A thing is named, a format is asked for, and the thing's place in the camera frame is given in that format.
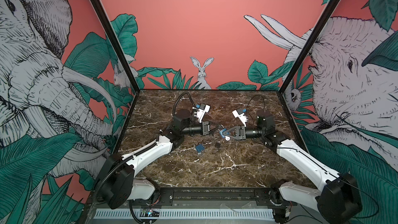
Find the black frame post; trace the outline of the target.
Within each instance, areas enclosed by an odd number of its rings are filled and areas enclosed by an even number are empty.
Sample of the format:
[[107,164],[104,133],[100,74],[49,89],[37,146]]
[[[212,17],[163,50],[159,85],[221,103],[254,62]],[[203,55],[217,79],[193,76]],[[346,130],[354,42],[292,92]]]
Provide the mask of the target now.
[[330,19],[331,15],[335,11],[336,7],[338,6],[340,0],[329,0],[319,18],[316,25],[313,28],[308,40],[306,41],[304,47],[302,48],[300,54],[298,55],[297,59],[295,60],[287,78],[285,79],[283,85],[280,87],[278,94],[283,94],[289,86],[289,83],[293,80],[294,75],[298,71],[299,67],[303,63],[304,59],[310,52],[310,49],[314,45],[315,41],[317,40],[318,36],[322,33],[324,27],[326,26],[327,21]]
[[109,40],[113,50],[115,51],[119,61],[122,64],[122,67],[124,68],[124,71],[130,81],[130,84],[133,87],[133,91],[135,92],[135,94],[139,94],[141,90],[131,72],[131,67],[126,60],[123,49],[120,45],[120,42],[117,38],[117,35],[116,35],[114,28],[108,18],[108,15],[103,7],[101,0],[90,0],[90,3],[93,6],[99,21],[101,22],[101,25],[105,31],[106,36],[108,37],[108,40]]

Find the small green circuit board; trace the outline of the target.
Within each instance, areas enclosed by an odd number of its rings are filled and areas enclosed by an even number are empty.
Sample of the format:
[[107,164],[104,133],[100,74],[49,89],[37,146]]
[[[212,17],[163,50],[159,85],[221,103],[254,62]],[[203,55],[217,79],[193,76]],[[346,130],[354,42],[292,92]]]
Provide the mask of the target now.
[[160,216],[160,209],[143,208],[140,213],[140,218],[158,218]]

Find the left black frame post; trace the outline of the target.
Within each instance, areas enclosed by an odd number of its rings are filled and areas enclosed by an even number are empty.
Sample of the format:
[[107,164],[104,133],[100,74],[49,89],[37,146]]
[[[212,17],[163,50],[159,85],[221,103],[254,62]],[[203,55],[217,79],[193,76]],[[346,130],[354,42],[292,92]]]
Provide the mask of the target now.
[[130,81],[130,84],[133,87],[133,91],[135,92],[135,94],[139,94],[141,90],[131,72],[131,67],[126,60],[123,49],[120,45],[120,42],[117,38],[117,35],[116,35],[114,28],[108,18],[108,15],[103,7],[101,0],[90,0],[90,3],[93,6],[99,21],[101,22],[101,25],[105,31],[106,36],[108,37],[108,40],[109,40],[113,50],[115,51],[119,61],[122,64],[122,67],[124,68],[124,71]]

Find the right black frame post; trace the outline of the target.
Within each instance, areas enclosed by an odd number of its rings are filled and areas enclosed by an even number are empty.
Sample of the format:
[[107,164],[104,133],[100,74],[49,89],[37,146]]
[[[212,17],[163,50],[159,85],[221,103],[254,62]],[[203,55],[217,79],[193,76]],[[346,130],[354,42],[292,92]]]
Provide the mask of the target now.
[[335,11],[336,7],[338,6],[340,0],[329,0],[319,18],[316,25],[313,28],[308,40],[306,41],[304,47],[302,48],[300,54],[298,55],[297,59],[295,60],[287,78],[285,79],[283,85],[280,87],[278,94],[283,94],[289,86],[289,83],[293,80],[294,75],[298,71],[299,67],[303,63],[304,59],[310,52],[310,49],[314,45],[315,41],[317,40],[318,36],[322,33],[324,27],[326,26],[327,21],[330,19],[331,15]]

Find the blue padlock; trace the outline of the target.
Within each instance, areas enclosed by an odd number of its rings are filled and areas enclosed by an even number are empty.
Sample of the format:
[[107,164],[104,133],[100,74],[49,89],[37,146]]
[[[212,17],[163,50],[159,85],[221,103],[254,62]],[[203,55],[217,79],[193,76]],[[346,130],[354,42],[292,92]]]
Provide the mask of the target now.
[[204,147],[203,144],[199,144],[199,145],[197,145],[197,146],[195,147],[195,149],[196,149],[196,151],[197,151],[198,154],[201,154],[201,153],[205,150],[205,147]]
[[222,137],[223,139],[225,139],[226,141],[229,141],[229,140],[230,140],[230,137],[229,137],[229,136],[225,136],[225,134],[224,134],[226,131],[227,131],[227,129],[224,128],[224,129],[222,129],[222,130],[219,131],[219,134],[221,135],[221,137]]

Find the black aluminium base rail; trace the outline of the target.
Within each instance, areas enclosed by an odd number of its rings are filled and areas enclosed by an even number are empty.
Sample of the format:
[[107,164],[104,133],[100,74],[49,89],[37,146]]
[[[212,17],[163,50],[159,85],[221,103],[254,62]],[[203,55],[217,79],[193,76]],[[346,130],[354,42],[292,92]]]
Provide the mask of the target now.
[[257,206],[280,208],[283,206],[296,206],[297,202],[280,200],[277,205],[272,203],[271,188],[237,188],[237,187],[210,187],[210,188],[184,188],[161,187],[156,189],[154,196],[148,200],[133,200],[133,206],[161,207],[173,206],[179,201],[254,201]]

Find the blue padlock front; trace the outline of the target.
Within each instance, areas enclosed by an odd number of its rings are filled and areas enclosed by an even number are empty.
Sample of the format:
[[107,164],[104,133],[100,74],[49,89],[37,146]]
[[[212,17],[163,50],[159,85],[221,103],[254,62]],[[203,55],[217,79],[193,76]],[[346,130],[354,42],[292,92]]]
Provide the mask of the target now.
[[222,130],[219,131],[219,134],[221,135],[221,137],[222,137],[223,139],[225,139],[226,141],[229,141],[229,140],[230,140],[230,137],[229,137],[229,136],[225,136],[225,134],[224,134],[226,131],[227,131],[227,129],[224,128],[224,129],[222,129]]

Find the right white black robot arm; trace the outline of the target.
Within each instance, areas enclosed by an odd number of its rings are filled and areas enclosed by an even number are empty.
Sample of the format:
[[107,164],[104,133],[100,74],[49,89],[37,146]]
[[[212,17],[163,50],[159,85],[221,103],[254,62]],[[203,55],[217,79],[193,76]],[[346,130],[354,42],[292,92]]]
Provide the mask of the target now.
[[303,150],[295,141],[276,129],[274,116],[270,111],[257,111],[255,125],[248,125],[246,110],[233,111],[242,125],[223,129],[220,135],[227,141],[259,139],[268,149],[289,161],[310,179],[315,188],[294,184],[285,179],[272,184],[268,197],[273,209],[273,218],[278,224],[286,224],[290,218],[287,203],[294,202],[317,211],[330,224],[345,224],[350,219],[360,219],[363,210],[357,180],[349,173],[340,172],[326,166]]

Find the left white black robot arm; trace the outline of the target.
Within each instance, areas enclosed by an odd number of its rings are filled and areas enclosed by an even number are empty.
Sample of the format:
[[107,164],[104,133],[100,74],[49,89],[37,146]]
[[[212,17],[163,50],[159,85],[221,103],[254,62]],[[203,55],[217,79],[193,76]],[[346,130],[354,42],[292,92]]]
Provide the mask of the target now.
[[150,205],[157,204],[160,194],[154,182],[136,179],[145,167],[158,158],[177,149],[186,135],[209,135],[212,129],[203,118],[210,110],[206,104],[196,105],[192,110],[179,110],[167,128],[155,140],[144,147],[124,155],[111,155],[94,183],[93,204],[107,204],[119,208],[126,201],[144,200]]

